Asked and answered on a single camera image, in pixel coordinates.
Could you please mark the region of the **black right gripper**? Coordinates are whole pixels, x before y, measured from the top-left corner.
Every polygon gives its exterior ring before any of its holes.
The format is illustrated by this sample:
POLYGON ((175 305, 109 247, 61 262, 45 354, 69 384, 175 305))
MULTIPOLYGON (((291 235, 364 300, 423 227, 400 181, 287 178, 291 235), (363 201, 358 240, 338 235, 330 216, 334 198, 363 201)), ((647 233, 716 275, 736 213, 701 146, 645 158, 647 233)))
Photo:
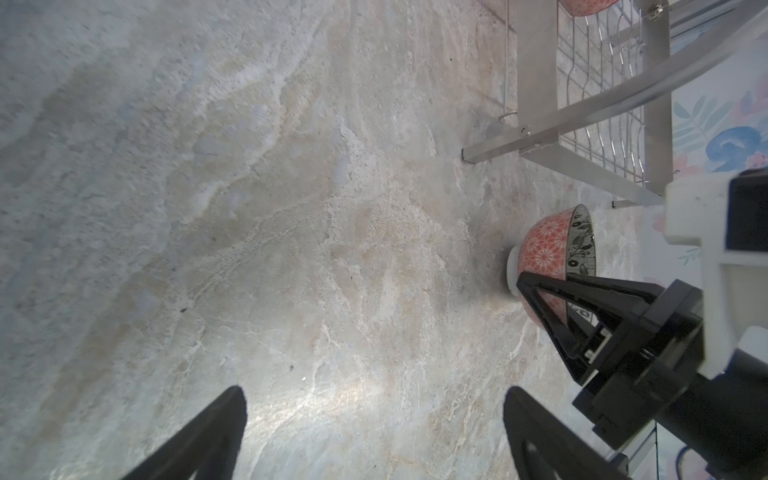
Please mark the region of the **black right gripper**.
POLYGON ((525 271, 517 288, 582 388, 575 407, 614 450, 680 397, 703 362, 703 292, 683 281, 525 271))

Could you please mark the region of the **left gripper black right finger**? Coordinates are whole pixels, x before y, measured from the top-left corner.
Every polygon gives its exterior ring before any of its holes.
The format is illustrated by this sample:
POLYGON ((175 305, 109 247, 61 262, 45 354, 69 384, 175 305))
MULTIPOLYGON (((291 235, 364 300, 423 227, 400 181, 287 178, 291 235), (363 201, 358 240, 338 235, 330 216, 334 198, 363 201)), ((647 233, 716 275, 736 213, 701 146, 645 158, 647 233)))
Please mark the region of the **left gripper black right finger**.
POLYGON ((521 479, 625 479, 524 389, 513 386, 503 422, 521 479))

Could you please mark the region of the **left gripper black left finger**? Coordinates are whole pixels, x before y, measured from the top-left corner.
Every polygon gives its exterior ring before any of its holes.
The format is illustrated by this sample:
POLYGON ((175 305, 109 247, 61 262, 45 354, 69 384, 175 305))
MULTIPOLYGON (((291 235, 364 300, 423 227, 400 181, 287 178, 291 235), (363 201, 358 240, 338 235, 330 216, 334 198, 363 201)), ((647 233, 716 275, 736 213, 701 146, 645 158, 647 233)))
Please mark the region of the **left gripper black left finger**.
POLYGON ((244 391, 233 385, 125 477, 230 479, 246 423, 244 391))

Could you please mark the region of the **dark patterned bowl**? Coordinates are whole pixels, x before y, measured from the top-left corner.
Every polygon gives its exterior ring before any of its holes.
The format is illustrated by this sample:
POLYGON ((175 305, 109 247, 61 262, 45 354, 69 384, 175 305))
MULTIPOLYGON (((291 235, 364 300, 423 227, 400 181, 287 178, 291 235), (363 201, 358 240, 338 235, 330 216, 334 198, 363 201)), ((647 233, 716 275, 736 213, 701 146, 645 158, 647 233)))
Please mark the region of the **dark patterned bowl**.
POLYGON ((508 255, 508 289, 522 301, 527 315, 541 327, 540 320, 516 286, 519 275, 524 271, 560 280, 566 280, 573 274, 596 275, 596 244, 591 216, 585 205, 579 204, 543 218, 508 255))

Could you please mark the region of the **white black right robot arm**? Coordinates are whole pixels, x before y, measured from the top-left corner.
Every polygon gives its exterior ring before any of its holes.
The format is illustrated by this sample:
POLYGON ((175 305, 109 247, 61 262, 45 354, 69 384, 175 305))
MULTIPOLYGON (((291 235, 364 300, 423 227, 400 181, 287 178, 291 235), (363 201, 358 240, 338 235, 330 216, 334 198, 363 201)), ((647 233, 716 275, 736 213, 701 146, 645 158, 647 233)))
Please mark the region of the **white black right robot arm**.
POLYGON ((736 353, 712 379, 703 293, 653 283, 525 271, 517 280, 572 379, 573 404, 612 448, 656 421, 718 479, 767 476, 767 369, 736 353))

